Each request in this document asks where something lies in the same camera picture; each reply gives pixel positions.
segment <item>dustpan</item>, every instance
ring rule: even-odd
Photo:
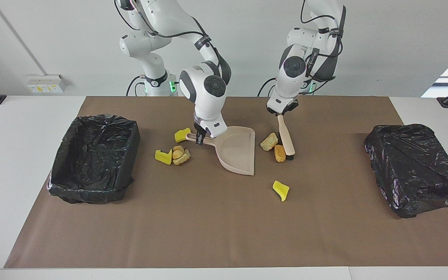
[[[189,133],[186,139],[196,140]],[[255,167],[255,131],[243,126],[229,126],[227,131],[217,138],[203,139],[203,144],[215,147],[220,164],[230,172],[254,175]]]

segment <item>black trash bag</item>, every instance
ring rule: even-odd
[[[375,126],[364,146],[378,187],[399,217],[448,207],[448,156],[430,128]]]
[[[77,117],[56,153],[49,193],[69,203],[123,199],[138,147],[135,121],[117,115]]]

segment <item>wall socket panel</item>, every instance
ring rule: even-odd
[[[67,84],[61,75],[27,75],[27,78],[29,78],[27,88],[34,94],[64,93],[67,88]]]

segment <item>brown tabletop covering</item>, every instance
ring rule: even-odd
[[[135,181],[124,200],[105,205],[71,205],[43,188],[5,267],[448,266],[448,208],[398,218],[375,183],[362,142],[377,124],[402,124],[391,101],[299,101],[285,115],[297,154],[276,163],[258,146],[278,130],[267,99],[227,99],[227,125],[256,132],[248,177],[221,167],[213,147],[190,142],[184,165],[155,161],[156,149],[171,149],[174,133],[193,126],[184,98],[87,97],[80,116],[138,122]],[[275,180],[290,186],[285,202]]]

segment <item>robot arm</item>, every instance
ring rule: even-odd
[[[184,69],[179,85],[184,96],[194,103],[197,143],[202,144],[206,134],[215,138],[224,133],[227,125],[221,110],[226,100],[226,85],[231,79],[231,68],[198,21],[189,16],[176,0],[120,1],[133,8],[129,17],[134,25],[162,41],[158,46],[166,46],[172,37],[182,37],[194,43],[204,62]]]
[[[311,21],[318,30],[296,27],[288,33],[289,47],[283,52],[276,87],[267,102],[267,110],[274,114],[297,107],[296,97],[304,83],[334,79],[342,48],[345,6],[338,0],[307,0],[307,3],[311,7]]]
[[[134,31],[120,39],[120,47],[124,54],[137,59],[146,78],[145,90],[147,96],[173,96],[176,95],[176,76],[170,74],[164,65],[162,57],[152,53],[172,42],[171,38],[158,37],[150,32],[148,26],[142,21],[139,13],[130,4],[129,0],[115,0],[116,5],[128,11],[129,21]]]

